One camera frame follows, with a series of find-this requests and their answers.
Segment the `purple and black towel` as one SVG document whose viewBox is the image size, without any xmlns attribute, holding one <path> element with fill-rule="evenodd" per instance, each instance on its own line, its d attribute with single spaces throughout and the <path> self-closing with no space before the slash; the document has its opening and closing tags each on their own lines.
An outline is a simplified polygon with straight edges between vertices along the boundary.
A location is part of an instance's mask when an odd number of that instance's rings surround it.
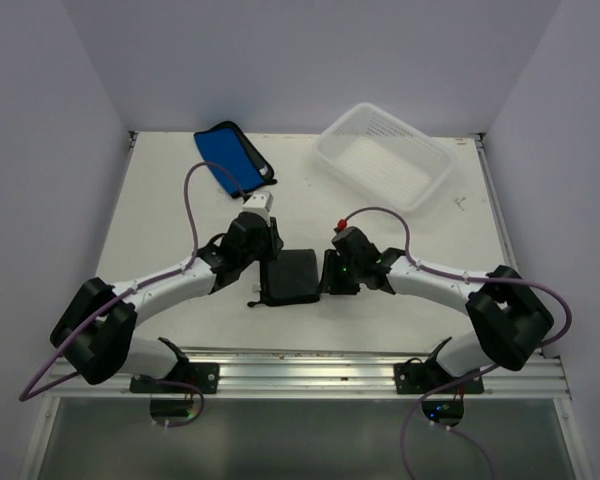
<svg viewBox="0 0 600 480">
<path fill-rule="evenodd" d="M 311 304 L 320 300 L 317 257 L 313 249 L 282 250 L 276 259 L 259 266 L 258 305 L 281 307 Z"/>
</svg>

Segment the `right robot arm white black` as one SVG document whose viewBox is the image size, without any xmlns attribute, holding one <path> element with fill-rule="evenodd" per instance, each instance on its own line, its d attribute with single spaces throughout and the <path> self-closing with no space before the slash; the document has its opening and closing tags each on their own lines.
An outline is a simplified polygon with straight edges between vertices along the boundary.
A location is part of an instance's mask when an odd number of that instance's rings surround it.
<svg viewBox="0 0 600 480">
<path fill-rule="evenodd" d="M 424 362 L 431 389 L 448 392 L 461 377 L 497 365 L 519 371 L 540 347 L 554 319 L 541 300 L 504 265 L 471 282 L 459 271 L 435 275 L 397 248 L 383 252 L 357 227 L 346 227 L 325 253 L 325 291 L 355 295 L 360 286 L 418 297 L 467 315 L 473 330 L 442 341 Z"/>
</svg>

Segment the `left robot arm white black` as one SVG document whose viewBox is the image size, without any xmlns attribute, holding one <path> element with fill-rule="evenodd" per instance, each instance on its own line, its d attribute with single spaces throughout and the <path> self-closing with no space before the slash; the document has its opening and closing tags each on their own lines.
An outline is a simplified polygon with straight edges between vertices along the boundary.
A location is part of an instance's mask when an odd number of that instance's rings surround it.
<svg viewBox="0 0 600 480">
<path fill-rule="evenodd" d="M 177 392 L 188 379 L 184 353 L 165 338 L 139 338 L 136 327 L 231 285 L 253 262 L 275 258 L 282 246 L 275 218 L 242 212 L 218 245 L 208 243 L 193 260 L 117 285 L 99 277 L 86 281 L 52 331 L 51 344 L 91 385 L 125 373 L 150 377 L 165 392 Z"/>
</svg>

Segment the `blue and black towel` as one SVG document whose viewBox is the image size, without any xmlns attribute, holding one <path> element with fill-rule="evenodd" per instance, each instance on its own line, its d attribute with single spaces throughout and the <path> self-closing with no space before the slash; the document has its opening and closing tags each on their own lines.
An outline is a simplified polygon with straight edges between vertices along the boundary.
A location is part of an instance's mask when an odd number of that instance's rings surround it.
<svg viewBox="0 0 600 480">
<path fill-rule="evenodd" d="M 220 166 L 210 170 L 231 198 L 277 183 L 272 165 L 236 123 L 221 122 L 193 138 L 202 160 Z"/>
</svg>

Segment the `white plastic mesh basket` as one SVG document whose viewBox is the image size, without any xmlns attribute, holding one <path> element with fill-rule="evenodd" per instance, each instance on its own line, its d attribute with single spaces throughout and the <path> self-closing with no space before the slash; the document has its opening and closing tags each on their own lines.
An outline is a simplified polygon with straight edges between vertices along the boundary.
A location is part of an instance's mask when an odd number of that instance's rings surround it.
<svg viewBox="0 0 600 480">
<path fill-rule="evenodd" d="M 339 117 L 313 150 L 344 184 L 403 214 L 425 204 L 458 163 L 449 148 L 371 103 Z"/>
</svg>

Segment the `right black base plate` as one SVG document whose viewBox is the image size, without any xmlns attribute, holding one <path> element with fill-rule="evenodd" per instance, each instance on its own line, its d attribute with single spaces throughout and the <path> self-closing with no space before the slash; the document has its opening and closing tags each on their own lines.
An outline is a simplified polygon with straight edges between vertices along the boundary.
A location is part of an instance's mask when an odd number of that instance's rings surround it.
<svg viewBox="0 0 600 480">
<path fill-rule="evenodd" d="M 411 358 L 393 366 L 393 378 L 398 394 L 424 394 L 434 388 L 446 385 L 454 380 L 434 360 L 422 361 Z M 463 390 L 466 394 L 483 394 L 485 388 L 480 377 L 467 380 L 462 385 L 447 388 L 443 393 L 456 393 Z"/>
</svg>

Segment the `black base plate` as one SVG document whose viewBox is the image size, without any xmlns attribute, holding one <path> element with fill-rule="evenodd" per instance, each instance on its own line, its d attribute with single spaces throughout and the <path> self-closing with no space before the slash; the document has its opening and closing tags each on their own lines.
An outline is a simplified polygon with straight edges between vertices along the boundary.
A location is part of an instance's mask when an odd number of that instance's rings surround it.
<svg viewBox="0 0 600 480">
<path fill-rule="evenodd" d="M 129 391 L 135 394 L 184 394 L 191 393 L 185 387 L 166 385 L 167 382 L 186 383 L 195 386 L 203 394 L 215 394 L 220 379 L 220 365 L 211 362 L 189 362 L 178 364 L 165 379 L 147 380 L 144 377 L 133 378 Z"/>
<path fill-rule="evenodd" d="M 434 360 L 422 361 L 411 358 L 393 366 L 393 378 L 398 394 L 424 394 L 434 388 L 446 385 L 454 380 Z M 462 385 L 447 388 L 443 393 L 456 393 L 463 390 L 466 394 L 483 394 L 485 388 L 480 377 L 467 380 Z"/>
</svg>

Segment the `aluminium mounting rail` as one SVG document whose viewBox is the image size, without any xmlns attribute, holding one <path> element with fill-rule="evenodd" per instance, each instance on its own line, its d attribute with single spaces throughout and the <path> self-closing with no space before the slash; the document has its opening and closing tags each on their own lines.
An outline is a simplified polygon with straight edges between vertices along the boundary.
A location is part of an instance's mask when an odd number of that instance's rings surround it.
<svg viewBox="0 0 600 480">
<path fill-rule="evenodd" d="M 393 399 L 393 367 L 412 356 L 369 352 L 293 352 L 184 350 L 189 360 L 219 365 L 217 399 Z M 512 372 L 497 369 L 483 376 L 484 392 L 467 400 L 565 399 L 570 397 L 558 360 L 534 355 Z"/>
</svg>

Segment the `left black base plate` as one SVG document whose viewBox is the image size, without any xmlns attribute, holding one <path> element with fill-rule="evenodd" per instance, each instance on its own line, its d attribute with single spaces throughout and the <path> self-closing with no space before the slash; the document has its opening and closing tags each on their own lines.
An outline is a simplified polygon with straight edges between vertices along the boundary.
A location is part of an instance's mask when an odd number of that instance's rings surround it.
<svg viewBox="0 0 600 480">
<path fill-rule="evenodd" d="M 185 387 L 166 385 L 167 382 L 186 383 L 195 386 L 203 394 L 215 394 L 220 379 L 220 365 L 211 362 L 189 362 L 178 364 L 165 379 L 147 380 L 144 377 L 133 378 L 129 391 L 135 394 L 184 394 L 191 393 Z"/>
</svg>

